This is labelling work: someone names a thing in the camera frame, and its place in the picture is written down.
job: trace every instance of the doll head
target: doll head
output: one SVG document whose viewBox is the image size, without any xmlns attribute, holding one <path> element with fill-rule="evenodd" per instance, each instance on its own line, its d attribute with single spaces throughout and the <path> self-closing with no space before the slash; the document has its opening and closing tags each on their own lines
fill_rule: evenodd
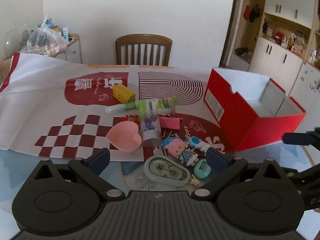
<svg viewBox="0 0 320 240">
<path fill-rule="evenodd" d="M 163 146 L 172 156 L 178 158 L 188 147 L 188 143 L 185 143 L 179 137 L 168 137 L 163 141 Z"/>
</svg>

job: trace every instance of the pink heart-shaped bowl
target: pink heart-shaped bowl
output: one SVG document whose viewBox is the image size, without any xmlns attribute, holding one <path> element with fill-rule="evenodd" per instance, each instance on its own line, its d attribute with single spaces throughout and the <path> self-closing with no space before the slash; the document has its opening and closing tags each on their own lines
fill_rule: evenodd
<svg viewBox="0 0 320 240">
<path fill-rule="evenodd" d="M 142 143 L 138 132 L 139 126 L 135 122 L 123 121 L 112 127 L 106 137 L 114 147 L 130 153 L 138 149 Z"/>
</svg>

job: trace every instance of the checkered pattern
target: checkered pattern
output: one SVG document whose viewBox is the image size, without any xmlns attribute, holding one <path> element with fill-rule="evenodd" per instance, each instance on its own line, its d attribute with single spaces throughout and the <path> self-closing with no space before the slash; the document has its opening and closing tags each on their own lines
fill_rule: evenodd
<svg viewBox="0 0 320 240">
<path fill-rule="evenodd" d="M 99 125 L 100 116 L 89 114 L 84 124 L 76 124 L 76 115 L 51 127 L 48 135 L 41 136 L 35 146 L 41 147 L 39 156 L 56 158 L 88 158 L 95 151 L 109 148 L 106 139 L 110 126 Z"/>
</svg>

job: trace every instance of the open cardboard box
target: open cardboard box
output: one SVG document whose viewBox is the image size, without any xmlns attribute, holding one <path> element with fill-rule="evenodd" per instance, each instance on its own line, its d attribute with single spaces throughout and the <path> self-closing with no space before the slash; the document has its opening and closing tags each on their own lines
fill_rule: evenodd
<svg viewBox="0 0 320 240">
<path fill-rule="evenodd" d="M 235 151 L 281 141 L 306 115 L 272 79 L 232 69 L 212 69 L 204 101 Z"/>
</svg>

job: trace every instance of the pink-haired doll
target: pink-haired doll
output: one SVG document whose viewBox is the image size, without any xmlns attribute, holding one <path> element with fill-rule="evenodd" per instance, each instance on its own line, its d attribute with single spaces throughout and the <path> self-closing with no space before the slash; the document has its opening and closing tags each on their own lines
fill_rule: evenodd
<svg viewBox="0 0 320 240">
<path fill-rule="evenodd" d="M 163 140 L 162 145 L 168 152 L 180 160 L 185 162 L 186 166 L 194 166 L 198 161 L 198 155 L 188 149 L 188 143 L 179 138 L 177 134 Z"/>
</svg>

